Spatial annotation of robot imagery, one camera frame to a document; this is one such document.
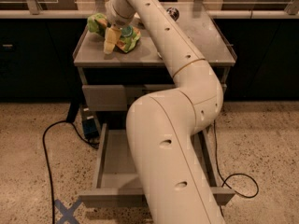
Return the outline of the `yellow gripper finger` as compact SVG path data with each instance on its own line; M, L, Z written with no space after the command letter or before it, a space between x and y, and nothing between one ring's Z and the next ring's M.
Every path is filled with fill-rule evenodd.
M121 30L116 27L108 27L105 32L104 53L110 54L121 37Z

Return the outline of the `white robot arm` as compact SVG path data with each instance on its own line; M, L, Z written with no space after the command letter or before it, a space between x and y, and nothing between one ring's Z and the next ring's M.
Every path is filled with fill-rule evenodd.
M158 0L109 0L111 26L104 50L116 31L140 17L175 86L132 103L126 132L135 168L154 224L225 224L197 161L192 136L220 114L221 84L208 61Z

